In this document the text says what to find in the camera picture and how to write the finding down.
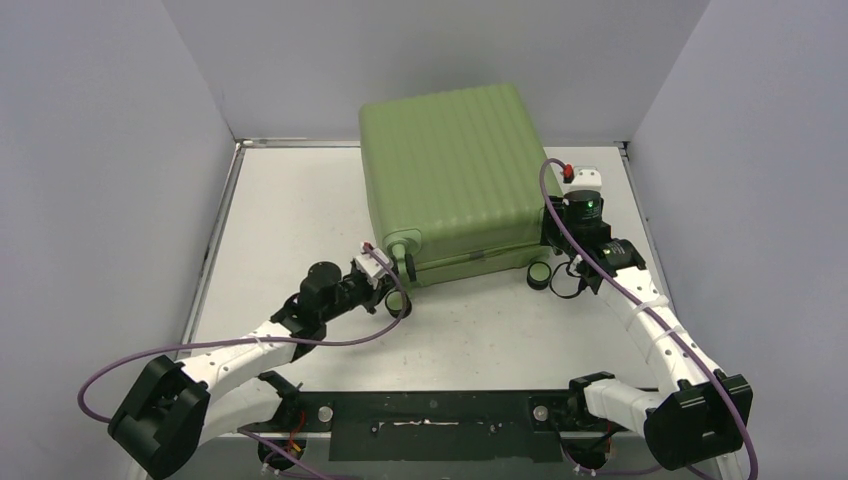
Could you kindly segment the green suitcase with blue lining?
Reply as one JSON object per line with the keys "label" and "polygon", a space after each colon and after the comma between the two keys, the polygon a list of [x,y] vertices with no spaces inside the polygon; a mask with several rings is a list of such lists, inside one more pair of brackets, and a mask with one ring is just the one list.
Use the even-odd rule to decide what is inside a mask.
{"label": "green suitcase with blue lining", "polygon": [[477,86],[359,111],[370,220],[407,289],[546,260],[556,177],[518,89]]}

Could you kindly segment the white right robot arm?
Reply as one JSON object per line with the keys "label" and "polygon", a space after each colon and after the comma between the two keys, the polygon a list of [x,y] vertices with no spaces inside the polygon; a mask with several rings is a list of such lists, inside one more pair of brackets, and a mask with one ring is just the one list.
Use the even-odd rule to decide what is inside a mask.
{"label": "white right robot arm", "polygon": [[590,290],[615,313],[657,381],[649,392],[607,372],[575,378],[569,384],[575,393],[565,402],[568,419],[581,428],[606,420],[638,434],[665,470],[691,470],[743,451],[749,478],[758,478],[747,429],[749,382],[726,374],[692,339],[643,255],[631,241],[613,237],[598,190],[582,187],[543,199],[542,244],[568,256],[579,291]]}

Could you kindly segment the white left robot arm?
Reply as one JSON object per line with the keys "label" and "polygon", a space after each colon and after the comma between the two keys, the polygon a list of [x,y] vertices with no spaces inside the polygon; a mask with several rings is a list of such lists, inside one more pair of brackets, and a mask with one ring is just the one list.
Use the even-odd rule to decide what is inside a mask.
{"label": "white left robot arm", "polygon": [[373,313],[400,290],[389,261],[359,255],[348,274],[318,262],[298,291],[245,336],[179,361],[160,355],[148,362],[107,432],[149,477],[166,479],[219,435],[261,422],[287,429],[298,419],[299,403],[273,369],[323,344],[329,321],[358,307]]}

